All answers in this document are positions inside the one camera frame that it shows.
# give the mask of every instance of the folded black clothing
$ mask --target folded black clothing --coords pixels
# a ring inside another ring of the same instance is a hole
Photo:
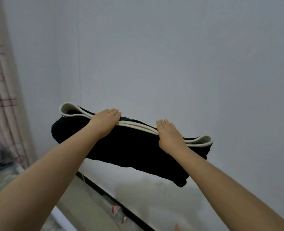
[[[95,115],[72,103],[61,105],[60,112],[62,117],[52,125],[51,130],[53,138],[58,143],[62,143],[85,127]],[[184,140],[190,149],[207,159],[206,155],[213,143],[209,136]],[[87,158],[120,167],[132,167],[169,179],[177,186],[183,187],[189,175],[173,157],[159,147],[158,141],[156,128],[121,117],[119,124],[95,144]]]

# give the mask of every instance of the black baseboard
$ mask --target black baseboard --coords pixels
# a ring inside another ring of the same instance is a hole
[[[76,175],[83,180],[82,174],[80,172],[77,172]],[[113,198],[111,195],[109,195],[107,192],[105,192],[103,189],[101,189],[99,186],[97,186],[95,183],[93,183],[91,180],[89,180],[86,176],[84,176],[85,183],[92,187],[95,191],[97,191],[100,195],[106,195],[110,199],[112,199],[116,204],[120,205],[121,208],[124,211],[124,214],[130,218],[133,222],[135,222],[141,229],[144,231],[155,231],[152,229],[148,224],[146,224],[143,220],[141,220],[139,217],[137,217],[135,214],[133,214],[131,211],[129,211],[123,204],[118,202],[115,198]]]

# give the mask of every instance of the curtain fold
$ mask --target curtain fold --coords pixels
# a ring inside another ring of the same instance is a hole
[[[1,143],[24,168],[30,165],[30,148],[22,128],[12,76],[0,36],[0,128]]]

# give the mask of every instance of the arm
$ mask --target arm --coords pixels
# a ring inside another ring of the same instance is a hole
[[[89,151],[120,117],[117,109],[97,113],[0,191],[0,230],[40,230]]]
[[[220,169],[188,148],[168,120],[157,121],[159,146],[186,170],[226,226],[238,230],[284,230],[284,219]]]

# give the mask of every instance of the person's right arm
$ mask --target person's right arm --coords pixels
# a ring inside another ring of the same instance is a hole
[[[188,148],[173,123],[159,120],[157,128],[159,146],[186,170],[230,230],[284,230],[284,219],[231,177]]]

